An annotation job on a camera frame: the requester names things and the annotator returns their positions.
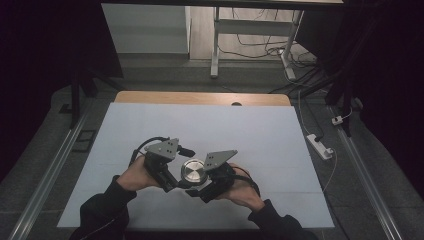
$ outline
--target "person's left hand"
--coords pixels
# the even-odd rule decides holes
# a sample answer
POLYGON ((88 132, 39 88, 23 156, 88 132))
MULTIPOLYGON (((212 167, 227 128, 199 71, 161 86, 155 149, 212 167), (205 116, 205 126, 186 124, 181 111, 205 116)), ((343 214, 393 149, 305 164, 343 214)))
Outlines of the person's left hand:
POLYGON ((116 180, 127 191, 138 191, 147 187, 159 187, 155 179, 150 176, 144 167, 143 155, 139 156, 133 164, 116 180))

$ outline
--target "white wall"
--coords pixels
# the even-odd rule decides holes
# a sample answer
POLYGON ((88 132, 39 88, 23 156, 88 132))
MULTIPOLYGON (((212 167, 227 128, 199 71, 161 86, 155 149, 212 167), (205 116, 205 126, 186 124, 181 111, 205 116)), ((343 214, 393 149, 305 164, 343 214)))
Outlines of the white wall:
POLYGON ((189 8, 132 4, 102 7, 118 53, 188 53, 189 8))

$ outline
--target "wooden floor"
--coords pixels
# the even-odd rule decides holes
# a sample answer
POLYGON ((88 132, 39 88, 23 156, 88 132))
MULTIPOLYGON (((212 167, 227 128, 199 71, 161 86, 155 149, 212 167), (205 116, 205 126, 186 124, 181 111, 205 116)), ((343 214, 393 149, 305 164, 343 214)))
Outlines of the wooden floor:
MULTIPOLYGON (((213 11, 212 7, 191 7, 191 38, 190 38, 190 59, 192 60, 210 60, 213 47, 213 11)), ((234 19, 256 20, 256 21, 285 21, 292 19, 292 10, 274 10, 274 9, 234 9, 234 19)), ((233 19, 231 8, 220 9, 221 19, 233 19)), ((240 41, 244 44, 261 43, 259 46, 246 46, 240 44, 236 34, 219 35, 218 44, 221 50, 226 52, 235 52, 247 56, 262 56, 266 54, 265 43, 269 36, 251 36, 239 35, 240 41)), ((271 36, 267 49, 282 47, 285 45, 287 37, 271 36)), ((297 56, 307 52, 300 45, 294 45, 291 52, 297 56)), ((235 54, 219 53, 219 59, 235 60, 279 60, 277 56, 266 56, 261 58, 247 58, 235 54)))

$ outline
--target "hand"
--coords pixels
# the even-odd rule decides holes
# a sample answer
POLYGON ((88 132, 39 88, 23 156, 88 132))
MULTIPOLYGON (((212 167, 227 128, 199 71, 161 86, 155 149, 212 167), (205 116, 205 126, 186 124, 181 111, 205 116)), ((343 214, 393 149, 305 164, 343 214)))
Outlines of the hand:
POLYGON ((139 156, 133 164, 116 180, 127 191, 138 191, 147 187, 159 187, 152 176, 149 175, 144 167, 143 155, 139 156))
MULTIPOLYGON (((237 175, 249 177, 249 172, 246 171, 246 174, 238 165, 230 163, 230 166, 236 171, 237 175)), ((257 212, 265 206, 255 189, 243 180, 235 180, 233 186, 216 199, 228 199, 237 205, 248 207, 253 212, 257 212)))

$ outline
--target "silver round object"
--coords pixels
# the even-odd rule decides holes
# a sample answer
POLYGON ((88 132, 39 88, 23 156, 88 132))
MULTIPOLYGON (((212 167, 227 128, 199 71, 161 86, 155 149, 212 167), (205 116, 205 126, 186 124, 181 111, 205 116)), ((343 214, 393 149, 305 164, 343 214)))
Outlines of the silver round object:
POLYGON ((181 167, 181 179, 184 179, 192 186, 199 186, 205 183, 208 176, 203 170, 204 162, 199 159, 190 159, 181 167))

